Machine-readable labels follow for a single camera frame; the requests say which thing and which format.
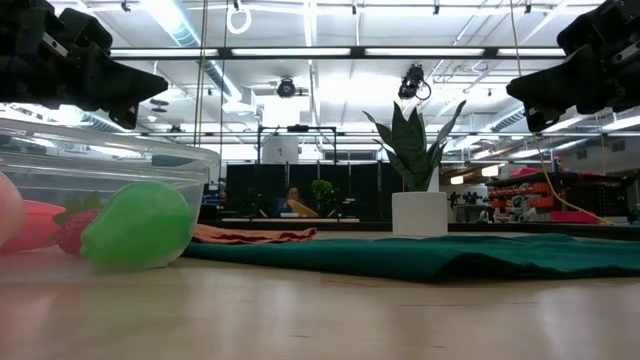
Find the yellow cable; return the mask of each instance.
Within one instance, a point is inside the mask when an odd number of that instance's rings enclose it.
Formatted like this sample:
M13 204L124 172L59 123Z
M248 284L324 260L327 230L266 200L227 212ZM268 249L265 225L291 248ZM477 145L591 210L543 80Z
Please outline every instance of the yellow cable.
M542 156L542 150L540 150L540 145L538 145L538 139L536 138L535 135L533 136L533 142L536 144L536 149L538 149L538 155L540 155L540 164L542 165L542 172L544 173L544 177L547 179L547 183L549 184L549 188L551 189L551 193L553 194L553 197L555 197L556 199L558 199L558 201L567 205L568 207L578 210L582 213L585 213L591 216L592 218L597 219L598 221L602 222L605 225L615 225L613 221L601 218L593 213L588 212L587 210L581 207L578 207L569 203L565 199L561 198L560 195L558 195L558 193L556 193L556 190L553 188L553 184L551 183L551 179L549 178L549 173L547 173L547 167L544 164L544 156Z
M518 34L516 32L516 20L515 17L513 15L513 0L509 0L509 3L511 5L511 27L513 29L513 39L515 41L515 48L516 48L516 59L517 59L517 63L518 63L518 74L519 76L522 76L522 67L520 65L520 47L518 45ZM542 155L542 150L540 150L540 145L538 144L538 139L537 136L535 134L533 135L533 142L536 145L536 149L538 149L538 155L540 156L540 164L542 165L542 172L544 173L544 177L545 179L547 179L547 184L549 184L549 188L551 189L551 193L553 194L553 196L560 201L561 203L565 204L566 206L573 208L575 210L578 210L582 213L585 213L589 216L591 216L594 219L597 219L598 221L602 222L605 225L615 225L613 223L613 221L601 218L593 213L588 212L585 209L582 209L578 206L575 206L571 203L569 203L568 201L564 200L563 198L561 198L558 193L556 193L556 190L553 188L553 183L551 183L551 179L549 178L549 173L547 173L547 167L544 164L544 156Z

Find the white plant pot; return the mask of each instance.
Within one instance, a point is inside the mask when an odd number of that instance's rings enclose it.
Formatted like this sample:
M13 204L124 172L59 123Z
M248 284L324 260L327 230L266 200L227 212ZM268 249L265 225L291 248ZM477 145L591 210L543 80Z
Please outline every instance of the white plant pot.
M446 193L395 193L391 204L394 236L425 238L447 235Z

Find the clear plastic bin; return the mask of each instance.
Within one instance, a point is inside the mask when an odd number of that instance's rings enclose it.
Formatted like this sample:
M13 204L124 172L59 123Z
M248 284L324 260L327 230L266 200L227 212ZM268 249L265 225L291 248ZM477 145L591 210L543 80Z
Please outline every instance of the clear plastic bin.
M0 178L0 212L10 211L2 209L1 197L5 203L10 198L7 178L18 189L24 205L19 231L11 230L15 222L6 220L17 216L15 212L0 214L5 215L4 225L0 219L0 262L4 256L46 251L108 265L105 252L110 252L108 255L116 259L127 259L116 261L115 266L166 265L191 240L204 186L218 166L218 154L200 148L142 140L135 134L97 133L0 118L0 173L6 176ZM165 209L160 197L166 199L167 207L177 210ZM77 220L82 217L78 214L88 216ZM97 227L92 231L98 244L87 250L88 244L78 243L78 239L72 246L70 240L63 242L59 237L62 230L67 236L74 226L74 236L83 242L89 241L85 239L89 227ZM146 239L145 232L155 232L157 240ZM171 238L171 244L164 243L164 234Z

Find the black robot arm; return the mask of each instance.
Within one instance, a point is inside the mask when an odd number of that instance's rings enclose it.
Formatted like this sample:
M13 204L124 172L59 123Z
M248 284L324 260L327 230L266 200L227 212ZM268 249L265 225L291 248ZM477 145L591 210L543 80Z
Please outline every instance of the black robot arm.
M557 38L567 58L514 79L507 93L525 106L529 130L555 124L576 106L581 114L640 105L640 0L607 0L580 15Z
M111 60L111 35L90 15L44 0L0 0L0 102L102 109L126 129L140 102L168 88L152 75Z

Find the white container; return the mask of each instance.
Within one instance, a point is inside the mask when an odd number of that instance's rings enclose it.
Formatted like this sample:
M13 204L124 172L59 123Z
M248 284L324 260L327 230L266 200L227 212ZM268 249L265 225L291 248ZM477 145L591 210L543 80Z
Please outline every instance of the white container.
M95 193L104 205L113 194L136 182L172 185L190 208L192 232L184 238L182 249L156 262L166 264L189 244L204 185L209 183L210 171L219 166L220 158L210 150L134 136L0 118L0 172L13 182L24 200L51 207L64 207L70 197L82 199ZM50 241L36 245L21 249L20 254L59 251L66 255ZM0 246L0 255L16 253L3 251L7 246L7 242Z
M396 193L392 211L394 236L427 238L448 233L446 193Z

